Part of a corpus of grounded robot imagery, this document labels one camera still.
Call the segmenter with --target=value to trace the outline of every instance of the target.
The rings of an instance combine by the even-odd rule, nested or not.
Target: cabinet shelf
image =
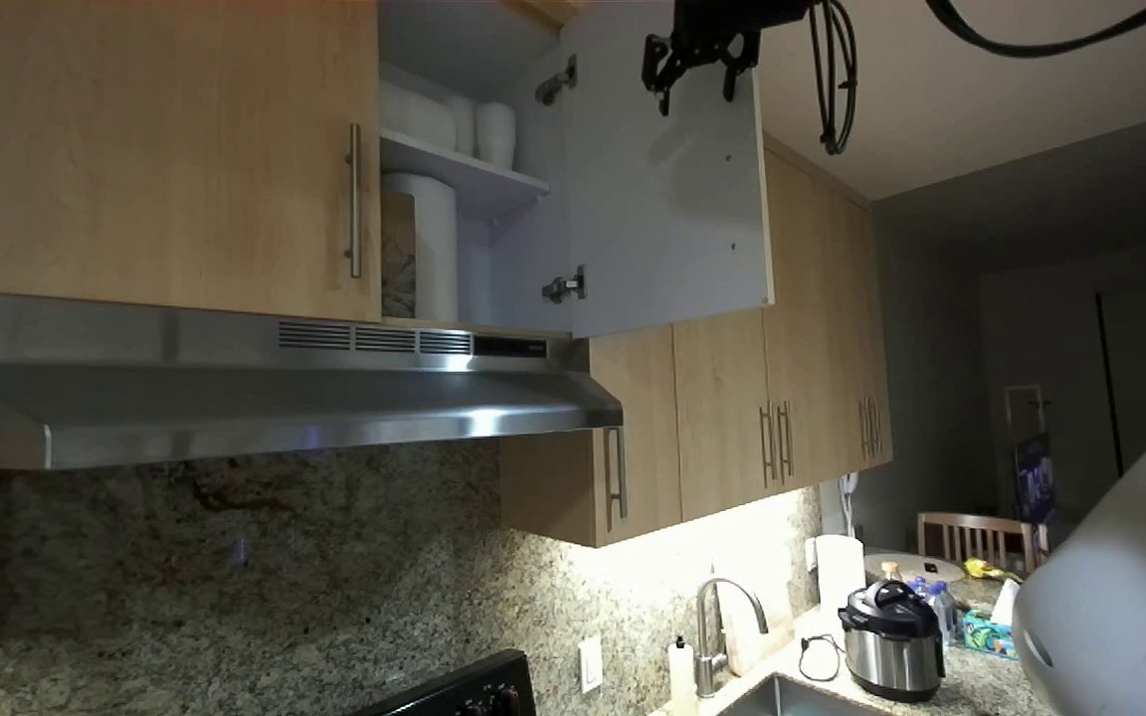
[[[549,186],[458,151],[426,146],[402,131],[384,131],[384,176],[433,176],[458,190],[458,209],[479,219],[508,219]]]

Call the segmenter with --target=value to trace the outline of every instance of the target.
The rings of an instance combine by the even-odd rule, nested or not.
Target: kitchen cabinet
[[[0,0],[0,293],[378,319],[374,44],[369,0]]]
[[[536,40],[515,29],[518,11],[490,15],[498,4],[483,0],[384,0],[389,76],[518,106],[518,172],[409,166],[409,139],[385,143],[385,172],[433,172],[458,190],[461,322],[628,335],[771,302],[754,78],[730,105],[724,72],[695,66],[662,117],[642,52],[649,32],[667,32],[667,4],[588,4]],[[528,194],[498,205],[479,184],[506,176]],[[587,290],[545,293],[579,273]]]
[[[678,326],[685,516],[779,495],[759,309]]]
[[[845,469],[845,428],[837,427],[839,373],[831,363],[831,335],[839,326],[827,302],[831,273],[819,201],[819,184],[779,146],[770,151],[778,308],[764,309],[764,369],[778,469],[788,487]]]
[[[613,524],[604,435],[524,436],[503,447],[506,524],[608,544],[890,460],[868,209],[784,146],[770,151],[770,209],[778,308],[595,337],[645,508]]]
[[[588,373],[616,392],[624,427],[503,443],[506,524],[583,544],[678,524],[671,330],[595,337]]]
[[[788,487],[890,460],[886,355],[868,205],[784,146],[770,160],[778,293],[770,387]]]

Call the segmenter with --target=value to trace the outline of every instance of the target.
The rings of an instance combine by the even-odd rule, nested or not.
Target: black cable
[[[812,647],[817,639],[825,639],[827,647],[837,647],[837,671],[807,671],[807,670],[804,670],[804,664],[807,664],[807,647]],[[845,651],[839,639],[827,638],[827,634],[804,638],[804,639],[799,639],[799,677],[812,681],[812,683],[831,683],[831,681],[845,671],[839,651]]]
[[[860,78],[856,22],[839,0],[819,0],[807,8],[807,32],[812,32],[819,143],[827,154],[839,154],[856,125],[856,78]]]
[[[977,44],[977,46],[987,46],[987,52],[996,52],[996,54],[1014,54],[1014,60],[1064,54],[1064,52],[1075,52],[1075,46],[1104,44],[1104,40],[1112,40],[1112,34],[1126,34],[1126,32],[1136,32],[1136,29],[1146,22],[1146,8],[1144,8],[1144,11],[1117,21],[1117,22],[1104,29],[1104,32],[1079,34],[1079,40],[1064,40],[1064,44],[998,44],[998,40],[978,34],[978,32],[965,21],[965,11],[954,8],[954,0],[927,0],[927,8],[931,8],[935,21],[939,21],[945,29],[953,29],[958,40],[969,40],[969,44]]]

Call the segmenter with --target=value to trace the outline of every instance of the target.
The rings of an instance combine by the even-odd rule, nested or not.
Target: paper towel
[[[865,544],[856,538],[817,538],[819,605],[839,610],[865,589]]]
[[[431,176],[385,176],[385,190],[413,194],[413,316],[458,322],[458,194]]]

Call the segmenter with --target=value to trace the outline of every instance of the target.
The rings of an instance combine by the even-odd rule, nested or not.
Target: range hood
[[[575,337],[0,293],[0,469],[613,427]]]

